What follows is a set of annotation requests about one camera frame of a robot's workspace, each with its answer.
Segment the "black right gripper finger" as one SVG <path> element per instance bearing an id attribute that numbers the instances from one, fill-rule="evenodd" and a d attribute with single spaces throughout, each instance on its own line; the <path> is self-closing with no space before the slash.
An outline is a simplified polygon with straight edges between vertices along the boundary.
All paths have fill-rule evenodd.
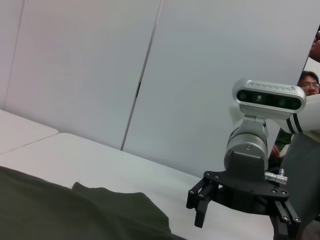
<path id="1" fill-rule="evenodd" d="M 274 240 L 295 240 L 301 225 L 301 219 L 290 201 L 269 200 L 270 220 L 273 226 Z"/>
<path id="2" fill-rule="evenodd" d="M 203 227 L 208 205 L 210 201 L 216 199 L 217 192 L 218 183 L 205 177 L 188 191 L 186 208 L 195 209 L 194 225 L 196 227 Z"/>

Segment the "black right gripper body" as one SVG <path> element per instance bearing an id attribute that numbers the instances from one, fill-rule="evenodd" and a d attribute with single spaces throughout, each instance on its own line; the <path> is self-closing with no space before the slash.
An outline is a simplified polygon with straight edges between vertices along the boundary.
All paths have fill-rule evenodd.
<path id="1" fill-rule="evenodd" d="M 240 212 L 287 216 L 288 191 L 265 178 L 264 160 L 230 150 L 224 171 L 203 174 L 203 196 Z"/>

